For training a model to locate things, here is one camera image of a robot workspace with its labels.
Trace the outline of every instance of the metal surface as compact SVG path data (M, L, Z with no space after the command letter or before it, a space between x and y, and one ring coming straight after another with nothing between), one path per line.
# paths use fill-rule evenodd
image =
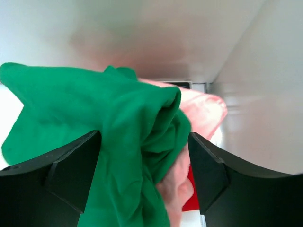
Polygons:
M269 0L212 92L227 103L223 149L280 172L303 172L303 1Z
M0 0L0 64L211 82L265 0Z

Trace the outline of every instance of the green fabric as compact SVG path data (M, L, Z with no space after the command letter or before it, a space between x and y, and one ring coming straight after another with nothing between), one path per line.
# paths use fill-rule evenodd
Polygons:
M168 227L155 185L187 142L190 123L176 87L104 72L6 63L0 81L24 104L2 146L9 164L37 157L91 130L103 140L79 227Z

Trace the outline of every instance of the white wall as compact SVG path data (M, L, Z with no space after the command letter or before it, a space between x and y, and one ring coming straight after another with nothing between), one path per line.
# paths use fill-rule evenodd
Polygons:
M0 64L211 82L265 0L0 1Z
M229 108L222 147L287 173L303 172L302 9L268 0L212 87Z

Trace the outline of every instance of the red object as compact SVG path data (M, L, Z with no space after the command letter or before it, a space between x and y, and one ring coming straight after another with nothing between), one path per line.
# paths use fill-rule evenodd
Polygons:
M170 87L172 85L151 80L141 79L142 82L153 84L159 87ZM227 115L227 108L224 101L214 95L205 94L195 90L181 88L182 98L180 109L189 118L192 124L192 131L199 133L210 140L220 123ZM198 198L192 168L190 167L188 178L194 186L194 195L187 201L183 211L198 210Z

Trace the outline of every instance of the green cloth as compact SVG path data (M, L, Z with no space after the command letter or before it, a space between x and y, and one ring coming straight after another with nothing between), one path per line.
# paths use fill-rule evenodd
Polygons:
M133 70L104 72L6 63L0 81L24 104L2 146L11 165L61 147L91 130L101 152L79 227L169 227L155 185L191 130L177 87L137 80Z

